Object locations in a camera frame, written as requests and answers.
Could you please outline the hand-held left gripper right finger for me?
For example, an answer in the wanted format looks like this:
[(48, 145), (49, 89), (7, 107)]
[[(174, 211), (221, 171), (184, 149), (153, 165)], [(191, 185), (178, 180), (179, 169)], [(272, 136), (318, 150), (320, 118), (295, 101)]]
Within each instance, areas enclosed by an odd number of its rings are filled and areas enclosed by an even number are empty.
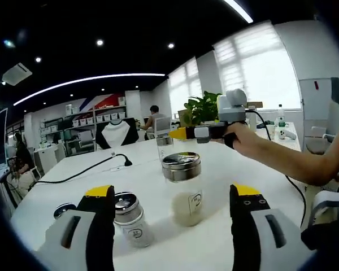
[(300, 228), (251, 187), (230, 185), (229, 211), (233, 270), (300, 270), (315, 253)]

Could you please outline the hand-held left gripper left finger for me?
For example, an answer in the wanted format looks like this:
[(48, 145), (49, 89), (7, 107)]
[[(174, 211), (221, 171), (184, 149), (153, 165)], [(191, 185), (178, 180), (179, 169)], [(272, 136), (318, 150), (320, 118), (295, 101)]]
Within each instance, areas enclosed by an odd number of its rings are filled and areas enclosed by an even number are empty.
[(57, 217), (33, 254), (47, 270), (114, 270), (114, 218), (114, 187), (94, 187)]

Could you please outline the person's right hand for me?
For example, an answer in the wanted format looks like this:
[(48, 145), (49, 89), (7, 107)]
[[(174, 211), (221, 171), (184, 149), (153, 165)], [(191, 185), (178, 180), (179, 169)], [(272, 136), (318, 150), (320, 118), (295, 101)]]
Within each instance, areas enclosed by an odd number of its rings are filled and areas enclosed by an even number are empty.
[(247, 125), (234, 123), (227, 127), (225, 135), (227, 134), (235, 135), (235, 139), (232, 141), (234, 150), (248, 158), (252, 157), (259, 142), (259, 137)]

